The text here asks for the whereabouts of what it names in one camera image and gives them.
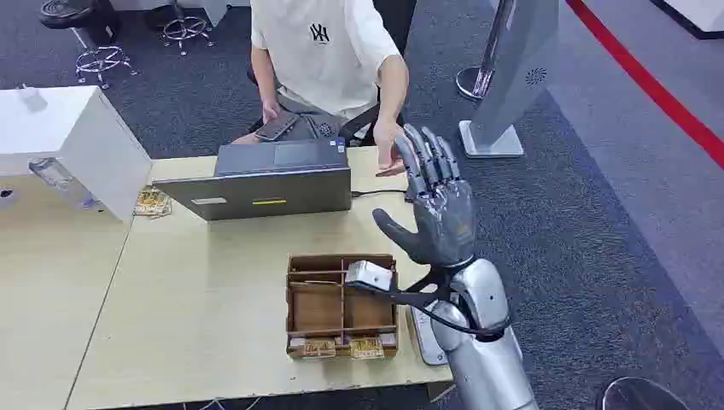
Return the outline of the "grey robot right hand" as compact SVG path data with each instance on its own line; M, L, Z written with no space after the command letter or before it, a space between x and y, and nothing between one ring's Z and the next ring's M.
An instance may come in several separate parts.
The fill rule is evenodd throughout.
M449 143L428 127L403 126L394 140L412 195L417 230L408 231L383 209L372 211L377 227L420 265L458 267L475 258L472 190L462 178Z

